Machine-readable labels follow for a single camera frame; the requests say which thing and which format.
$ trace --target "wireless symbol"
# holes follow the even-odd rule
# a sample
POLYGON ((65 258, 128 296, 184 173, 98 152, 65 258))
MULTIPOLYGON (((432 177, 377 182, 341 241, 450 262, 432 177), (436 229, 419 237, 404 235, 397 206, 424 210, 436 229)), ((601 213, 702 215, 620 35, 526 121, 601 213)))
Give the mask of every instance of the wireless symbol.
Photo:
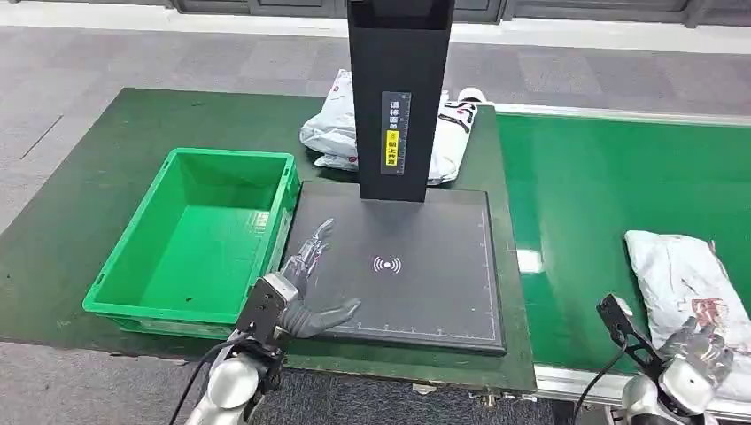
POLYGON ((373 259, 373 270, 380 272, 381 270, 388 269, 397 274, 401 271, 401 259, 394 257, 390 261, 384 261, 381 257, 375 257, 373 259))

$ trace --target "gray carpet floor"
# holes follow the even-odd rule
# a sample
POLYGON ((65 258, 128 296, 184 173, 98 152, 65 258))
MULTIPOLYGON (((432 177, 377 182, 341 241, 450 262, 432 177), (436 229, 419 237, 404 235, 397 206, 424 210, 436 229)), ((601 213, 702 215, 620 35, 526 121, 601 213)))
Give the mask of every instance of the gray carpet floor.
MULTIPOLYGON (((0 232, 122 87, 324 96, 348 67, 342 39, 0 27, 0 232)), ((501 103, 751 115, 749 56, 453 44, 445 88, 469 85, 501 103)), ((191 369, 0 343, 0 424, 166 423, 191 369)), ((299 371, 284 383, 256 423, 549 424, 571 409, 299 371)))

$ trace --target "yellow label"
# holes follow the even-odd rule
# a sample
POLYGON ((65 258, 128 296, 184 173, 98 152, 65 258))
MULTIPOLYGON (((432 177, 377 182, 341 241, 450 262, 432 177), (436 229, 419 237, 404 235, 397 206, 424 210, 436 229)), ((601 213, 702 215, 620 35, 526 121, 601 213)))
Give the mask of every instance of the yellow label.
POLYGON ((399 158, 399 131, 386 130, 386 165, 396 166, 399 158))

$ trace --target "black vertical stand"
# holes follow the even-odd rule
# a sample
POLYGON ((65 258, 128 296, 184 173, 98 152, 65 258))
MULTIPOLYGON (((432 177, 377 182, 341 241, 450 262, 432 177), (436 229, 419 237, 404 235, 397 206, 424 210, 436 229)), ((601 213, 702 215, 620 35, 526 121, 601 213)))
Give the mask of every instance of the black vertical stand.
POLYGON ((360 197, 423 202, 454 0, 348 0, 360 197))

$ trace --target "black cable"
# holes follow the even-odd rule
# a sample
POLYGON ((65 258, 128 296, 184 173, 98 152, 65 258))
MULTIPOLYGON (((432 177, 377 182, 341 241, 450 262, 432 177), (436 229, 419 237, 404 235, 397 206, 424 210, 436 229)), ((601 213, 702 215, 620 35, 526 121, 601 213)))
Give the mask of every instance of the black cable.
POLYGON ((182 396, 180 396, 180 401, 177 402, 177 407, 174 409, 174 413, 172 413, 172 419, 169 420, 169 425, 174 425, 174 422, 177 420, 177 415, 180 413, 182 404, 185 403, 185 398, 188 397, 188 393, 190 392, 190 387, 192 387, 193 383, 196 381, 196 378, 198 377, 198 373, 201 371, 201 367, 204 365, 204 363, 206 363, 212 356, 215 356, 218 352, 220 352, 222 348, 229 347, 230 345, 235 345, 239 342, 242 342, 247 337, 248 337, 248 334, 243 333, 243 334, 238 335, 237 338, 233 338, 223 343, 216 344, 208 352, 206 352, 206 354, 204 354, 203 357, 201 357, 201 359, 198 361, 198 365, 196 366, 196 370, 193 371, 193 375, 190 376, 190 380, 188 381, 188 384, 185 385, 185 390, 182 391, 182 396))
POLYGON ((594 386, 594 384, 597 383, 597 381, 599 381, 600 378, 602 378, 602 376, 605 376, 605 374, 608 372, 608 370, 610 370, 610 368, 613 367, 616 364, 616 362, 621 359, 621 357, 623 357, 623 355, 626 353, 626 347, 628 347, 628 346, 629 346, 629 341, 628 341, 628 339, 626 337, 624 337, 623 338, 623 345, 621 345, 621 349, 618 350, 618 353, 615 355, 615 357, 613 357, 613 359, 611 359, 607 363, 607 365, 605 365, 605 367, 602 368, 597 373, 597 375, 594 377, 594 379, 592 379, 589 382, 589 384, 587 384, 587 386, 585 388, 585 392, 582 393, 582 397, 580 397, 579 400, 577 401, 577 406, 574 407, 574 419, 573 419, 572 423, 574 423, 574 424, 577 423, 577 417, 579 416, 579 411, 582 410, 582 404, 585 401, 585 397, 587 396, 587 394, 589 394, 589 391, 592 389, 592 387, 594 386))

